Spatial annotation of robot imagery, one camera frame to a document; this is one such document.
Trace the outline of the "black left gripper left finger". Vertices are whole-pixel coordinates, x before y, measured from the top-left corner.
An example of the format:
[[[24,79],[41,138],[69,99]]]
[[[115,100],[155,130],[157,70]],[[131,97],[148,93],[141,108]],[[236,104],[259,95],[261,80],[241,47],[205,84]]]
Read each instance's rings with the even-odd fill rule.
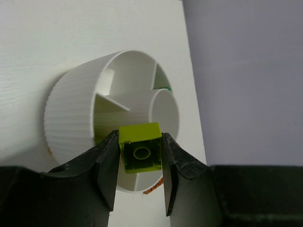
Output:
[[[106,227],[114,208],[118,131],[51,171],[0,169],[3,227]]]

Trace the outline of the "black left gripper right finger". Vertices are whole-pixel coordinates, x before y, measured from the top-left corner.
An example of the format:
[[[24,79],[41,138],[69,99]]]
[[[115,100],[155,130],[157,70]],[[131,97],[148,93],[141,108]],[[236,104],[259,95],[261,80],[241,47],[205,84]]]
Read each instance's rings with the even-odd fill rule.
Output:
[[[173,227],[300,227],[300,166],[207,166],[170,134],[161,142],[166,215]]]

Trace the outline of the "lime green sloped lego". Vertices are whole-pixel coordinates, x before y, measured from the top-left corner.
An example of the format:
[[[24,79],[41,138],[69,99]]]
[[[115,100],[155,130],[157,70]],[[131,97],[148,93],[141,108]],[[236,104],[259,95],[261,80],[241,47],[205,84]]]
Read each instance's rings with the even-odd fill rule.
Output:
[[[125,172],[137,174],[161,170],[161,138],[157,122],[121,126],[119,147]]]

